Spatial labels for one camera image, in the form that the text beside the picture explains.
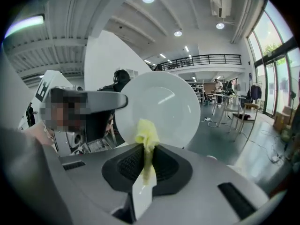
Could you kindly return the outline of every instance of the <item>floor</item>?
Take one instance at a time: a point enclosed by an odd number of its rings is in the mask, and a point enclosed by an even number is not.
[[[218,121],[221,115],[221,108],[216,108],[215,114],[212,115],[213,105],[201,105],[201,121],[205,117]],[[230,133],[229,126],[231,120],[226,117],[222,119],[219,127],[209,127],[208,122],[200,122],[198,130],[185,148],[190,151],[210,155],[224,162],[226,165],[238,167],[243,176],[255,182],[267,194],[283,180],[290,172],[291,164],[279,160],[272,163],[270,159],[277,153],[284,153],[285,144],[280,140],[279,133],[273,129],[273,119],[258,113],[254,129],[249,141],[246,143],[252,124],[245,124],[242,132],[236,141],[237,131],[232,129]]]

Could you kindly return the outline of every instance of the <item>glass wall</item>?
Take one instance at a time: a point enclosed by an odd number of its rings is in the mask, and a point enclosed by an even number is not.
[[[290,91],[297,94],[293,108],[299,104],[300,50],[297,48],[283,51],[276,54],[277,58],[273,60],[265,57],[292,37],[284,18],[268,1],[259,21],[249,34],[248,42],[254,61],[258,61],[256,81],[262,86],[262,99],[258,104],[270,116],[275,115],[275,112],[281,113],[284,106],[292,105]]]

